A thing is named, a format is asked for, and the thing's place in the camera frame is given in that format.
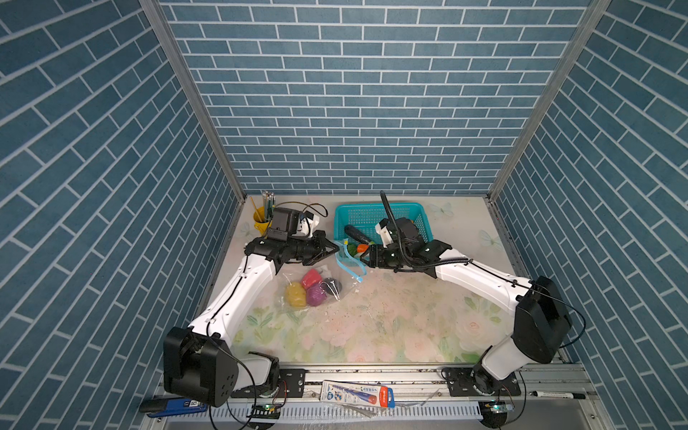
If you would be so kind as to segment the red toy pepper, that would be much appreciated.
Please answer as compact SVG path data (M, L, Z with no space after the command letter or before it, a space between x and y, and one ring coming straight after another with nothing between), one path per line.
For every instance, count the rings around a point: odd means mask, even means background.
M305 290L309 290L315 286L318 286L323 280L323 276L318 272L317 269L309 270L301 279L301 286Z

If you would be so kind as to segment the clear zip top bag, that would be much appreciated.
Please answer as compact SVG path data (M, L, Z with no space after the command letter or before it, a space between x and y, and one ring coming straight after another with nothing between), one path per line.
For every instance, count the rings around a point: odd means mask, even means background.
M339 251L314 266L292 264L276 279L276 304L285 312L305 311L342 301L359 287L367 267L358 260L352 239L336 241Z

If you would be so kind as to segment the dark toy avocado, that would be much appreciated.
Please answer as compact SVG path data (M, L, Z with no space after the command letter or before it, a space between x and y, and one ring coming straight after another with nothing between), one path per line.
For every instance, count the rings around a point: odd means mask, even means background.
M326 294L333 296L336 299L340 299L340 295L342 292L342 284L337 279L325 278L320 283L320 287L324 290Z

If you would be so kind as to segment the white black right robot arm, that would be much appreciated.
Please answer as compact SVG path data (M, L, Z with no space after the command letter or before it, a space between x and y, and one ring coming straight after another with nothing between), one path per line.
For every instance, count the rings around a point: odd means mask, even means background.
M571 330L572 321L555 283L500 272L433 240L413 247L371 245L364 263L394 272L420 272L456 284L499 306L513 317L513 328L490 346L469 374L472 387L493 395L530 363L549 364Z

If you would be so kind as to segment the yellow toy potato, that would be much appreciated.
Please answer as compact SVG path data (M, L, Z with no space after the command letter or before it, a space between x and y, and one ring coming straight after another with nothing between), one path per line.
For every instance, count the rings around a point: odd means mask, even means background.
M300 282L291 282L285 288L285 300L293 308L307 306L306 290Z

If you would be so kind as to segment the purple toy onion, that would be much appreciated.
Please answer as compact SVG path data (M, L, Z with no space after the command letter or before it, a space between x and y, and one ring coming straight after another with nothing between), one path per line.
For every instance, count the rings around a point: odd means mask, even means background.
M328 299L328 294L321 284L315 285L306 291L306 304L308 306L320 306Z

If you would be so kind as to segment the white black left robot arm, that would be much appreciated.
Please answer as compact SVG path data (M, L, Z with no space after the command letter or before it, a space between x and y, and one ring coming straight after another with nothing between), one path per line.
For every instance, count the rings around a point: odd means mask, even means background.
M273 394L280 380L280 362L263 353L244 358L234 353L231 345L239 326L284 265L314 266L339 251L322 230L308 237L249 242L238 269L218 297L187 327L174 327L166 335L165 391L217 408L237 395L258 398Z

